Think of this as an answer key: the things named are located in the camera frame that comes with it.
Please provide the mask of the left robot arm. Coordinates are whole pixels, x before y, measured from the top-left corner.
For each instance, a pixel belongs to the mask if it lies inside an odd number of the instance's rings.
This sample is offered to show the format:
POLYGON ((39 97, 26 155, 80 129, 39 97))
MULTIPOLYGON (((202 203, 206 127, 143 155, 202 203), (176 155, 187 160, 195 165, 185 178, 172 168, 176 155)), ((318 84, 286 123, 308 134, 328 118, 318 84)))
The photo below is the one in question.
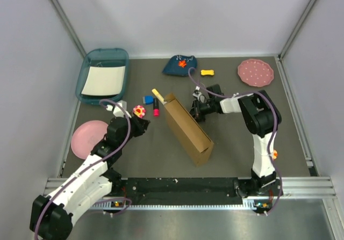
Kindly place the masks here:
POLYGON ((143 135, 149 124, 136 115, 113 118, 82 165, 53 192, 34 200, 30 219, 34 238, 67 239, 91 206, 108 194, 118 194, 122 183, 112 166, 128 141, 143 135))

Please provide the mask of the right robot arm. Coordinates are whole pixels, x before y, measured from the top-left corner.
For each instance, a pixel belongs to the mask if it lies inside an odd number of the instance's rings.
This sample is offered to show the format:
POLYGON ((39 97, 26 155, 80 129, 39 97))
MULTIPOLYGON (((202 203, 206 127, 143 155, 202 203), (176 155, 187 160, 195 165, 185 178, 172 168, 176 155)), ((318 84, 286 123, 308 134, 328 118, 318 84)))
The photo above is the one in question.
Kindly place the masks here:
POLYGON ((205 121, 212 113, 240 113, 248 131, 253 137, 254 161, 251 179, 248 183, 238 182, 236 191, 243 197, 251 194, 262 195, 268 192, 276 181, 276 169, 273 165, 274 140, 281 123, 281 115, 264 90, 257 93, 237 94, 225 98, 218 84, 206 88, 208 97, 197 86, 193 93, 191 116, 197 122, 205 121))

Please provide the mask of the brown cardboard box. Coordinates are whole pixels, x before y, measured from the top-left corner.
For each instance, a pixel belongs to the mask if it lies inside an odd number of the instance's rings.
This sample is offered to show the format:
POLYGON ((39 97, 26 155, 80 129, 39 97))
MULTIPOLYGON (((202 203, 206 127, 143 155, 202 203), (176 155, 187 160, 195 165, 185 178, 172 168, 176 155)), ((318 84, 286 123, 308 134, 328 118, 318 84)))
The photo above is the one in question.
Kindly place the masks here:
POLYGON ((206 164, 214 147, 213 141, 173 93, 166 95, 164 100, 169 128, 196 167, 206 164))

